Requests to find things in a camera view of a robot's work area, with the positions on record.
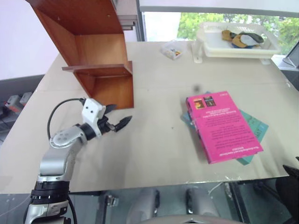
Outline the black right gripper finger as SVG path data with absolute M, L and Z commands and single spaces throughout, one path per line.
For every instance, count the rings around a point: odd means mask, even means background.
M 298 168 L 291 167 L 288 165 L 283 165 L 283 168 L 289 176 L 294 177 L 297 180 L 299 179 L 299 169 Z

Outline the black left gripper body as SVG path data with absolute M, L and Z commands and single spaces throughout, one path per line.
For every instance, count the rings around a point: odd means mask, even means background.
M 97 126 L 98 126 L 101 134 L 105 134 L 105 133 L 108 133 L 110 131 L 116 132 L 115 125 L 110 124 L 108 122 L 108 117 L 105 116 L 105 115 L 97 121 Z

